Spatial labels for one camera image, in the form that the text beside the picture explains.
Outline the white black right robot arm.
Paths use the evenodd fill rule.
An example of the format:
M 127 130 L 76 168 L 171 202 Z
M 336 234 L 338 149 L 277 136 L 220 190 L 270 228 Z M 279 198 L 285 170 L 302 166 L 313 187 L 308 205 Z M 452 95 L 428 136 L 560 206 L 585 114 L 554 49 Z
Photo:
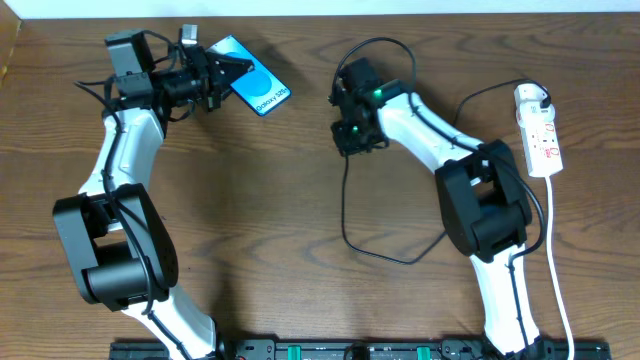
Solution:
M 531 315 L 524 257 L 526 228 L 539 205 L 510 148 L 463 134 L 429 109 L 409 85 L 384 82 L 365 58 L 340 65 L 329 101 L 344 158 L 395 141 L 435 176 L 445 232 L 474 268 L 484 306 L 484 336 L 501 359 L 532 359 L 540 331 Z

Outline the blue Galaxy smartphone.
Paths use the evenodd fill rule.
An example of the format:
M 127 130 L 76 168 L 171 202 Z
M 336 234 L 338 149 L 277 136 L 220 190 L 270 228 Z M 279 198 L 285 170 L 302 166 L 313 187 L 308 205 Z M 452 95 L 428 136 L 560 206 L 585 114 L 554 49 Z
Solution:
M 252 61 L 253 69 L 232 82 L 231 88 L 257 115 L 265 116 L 291 97 L 291 90 L 233 35 L 207 51 Z

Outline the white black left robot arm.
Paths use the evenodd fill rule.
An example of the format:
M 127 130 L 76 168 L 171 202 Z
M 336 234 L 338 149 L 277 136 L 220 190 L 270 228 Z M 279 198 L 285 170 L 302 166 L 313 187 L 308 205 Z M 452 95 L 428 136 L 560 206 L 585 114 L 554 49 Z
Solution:
M 171 359 L 233 359 L 235 347 L 179 285 L 174 244 L 148 193 L 156 154 L 172 112 L 211 112 L 257 61 L 207 50 L 195 37 L 167 40 L 159 68 L 152 31 L 106 37 L 114 72 L 101 81 L 105 136 L 89 178 L 59 199 L 52 216 L 81 297 L 143 324 Z

